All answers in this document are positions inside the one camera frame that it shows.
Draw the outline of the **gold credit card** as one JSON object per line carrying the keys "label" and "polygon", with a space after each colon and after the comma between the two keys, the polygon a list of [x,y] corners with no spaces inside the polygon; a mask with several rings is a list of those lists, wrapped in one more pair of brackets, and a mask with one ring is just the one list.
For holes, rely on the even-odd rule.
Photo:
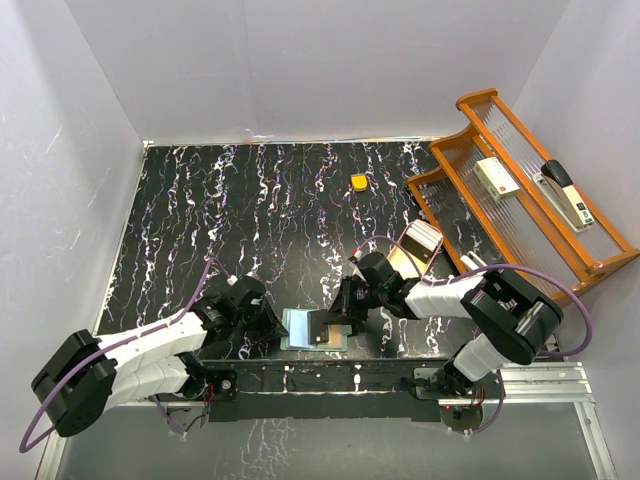
{"label": "gold credit card", "polygon": [[321,343],[326,348],[342,348],[344,344],[344,330],[342,325],[328,326],[328,340]]}

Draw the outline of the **green card holder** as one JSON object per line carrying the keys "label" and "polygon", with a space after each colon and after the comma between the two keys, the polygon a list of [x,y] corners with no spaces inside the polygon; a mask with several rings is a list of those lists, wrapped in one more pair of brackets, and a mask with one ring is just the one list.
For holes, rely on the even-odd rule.
{"label": "green card holder", "polygon": [[350,325],[325,323],[326,310],[283,310],[288,335],[280,339],[284,351],[344,352],[348,348]]}

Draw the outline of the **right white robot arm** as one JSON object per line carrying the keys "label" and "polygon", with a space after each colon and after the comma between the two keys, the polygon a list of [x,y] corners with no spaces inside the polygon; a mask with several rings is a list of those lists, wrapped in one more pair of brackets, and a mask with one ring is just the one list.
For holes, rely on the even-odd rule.
{"label": "right white robot arm", "polygon": [[412,395],[469,396],[503,365],[531,364],[563,320],[554,301],[506,267],[428,284],[403,277],[379,252],[357,254],[352,261],[356,271],[342,278],[334,302],[320,316],[322,323],[359,331],[370,311],[384,308],[407,320],[466,318],[480,331],[429,377],[402,378],[401,389]]}

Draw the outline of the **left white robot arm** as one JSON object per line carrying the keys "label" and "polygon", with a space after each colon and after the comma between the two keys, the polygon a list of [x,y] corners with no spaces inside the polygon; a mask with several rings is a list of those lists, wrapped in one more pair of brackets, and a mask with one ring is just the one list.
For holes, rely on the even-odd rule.
{"label": "left white robot arm", "polygon": [[195,352],[239,335],[251,342],[288,332],[264,285],[243,276],[186,311],[118,334],[71,334],[34,377],[31,388],[54,430],[72,437],[107,410],[158,394],[194,399],[206,387]]}

